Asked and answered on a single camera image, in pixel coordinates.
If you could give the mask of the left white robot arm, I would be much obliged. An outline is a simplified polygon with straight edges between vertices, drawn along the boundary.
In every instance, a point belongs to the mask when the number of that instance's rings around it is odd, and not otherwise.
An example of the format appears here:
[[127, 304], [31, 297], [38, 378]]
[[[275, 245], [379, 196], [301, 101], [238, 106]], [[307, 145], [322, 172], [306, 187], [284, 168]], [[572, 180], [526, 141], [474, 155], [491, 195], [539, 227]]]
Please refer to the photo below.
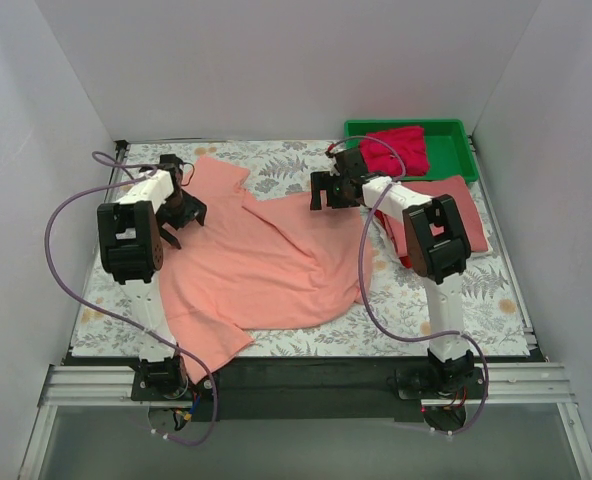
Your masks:
[[171, 230], [205, 224], [207, 206], [184, 190], [186, 163], [164, 154], [155, 167], [142, 167], [139, 182], [119, 200], [97, 209], [100, 258], [144, 327], [139, 359], [149, 364], [174, 358], [176, 340], [165, 317], [159, 285], [166, 244], [180, 249]]

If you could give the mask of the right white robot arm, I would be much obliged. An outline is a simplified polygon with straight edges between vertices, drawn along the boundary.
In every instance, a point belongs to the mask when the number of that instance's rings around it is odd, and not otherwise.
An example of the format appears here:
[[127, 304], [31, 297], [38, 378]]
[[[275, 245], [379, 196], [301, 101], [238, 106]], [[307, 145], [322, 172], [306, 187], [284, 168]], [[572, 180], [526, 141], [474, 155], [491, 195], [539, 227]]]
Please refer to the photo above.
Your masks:
[[[357, 147], [337, 153], [328, 148], [325, 155], [333, 161], [333, 167], [311, 174], [310, 209], [368, 209], [358, 255], [359, 288], [368, 317], [391, 339], [426, 342], [428, 358], [436, 366], [428, 373], [430, 389], [440, 397], [455, 395], [465, 384], [460, 366], [471, 367], [474, 354], [480, 351], [464, 327], [461, 289], [471, 245], [455, 199], [417, 193], [397, 179], [370, 172]], [[364, 253], [368, 229], [377, 212], [404, 227], [407, 254], [412, 269], [423, 281], [427, 299], [431, 333], [423, 337], [403, 337], [388, 331], [369, 304]]]

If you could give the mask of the salmon pink t shirt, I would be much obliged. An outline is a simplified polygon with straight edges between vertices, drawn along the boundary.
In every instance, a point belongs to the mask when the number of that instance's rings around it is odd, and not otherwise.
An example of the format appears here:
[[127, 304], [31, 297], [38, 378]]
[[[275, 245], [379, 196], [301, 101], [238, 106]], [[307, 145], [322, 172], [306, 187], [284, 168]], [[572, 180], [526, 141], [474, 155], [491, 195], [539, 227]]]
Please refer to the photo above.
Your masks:
[[[186, 350], [192, 381], [251, 345], [253, 330], [315, 327], [362, 300], [358, 255], [363, 220], [356, 208], [310, 210], [308, 193], [258, 200], [250, 172], [208, 156], [188, 190], [207, 206], [169, 247], [160, 292], [169, 328]], [[365, 286], [373, 272], [365, 244]]]

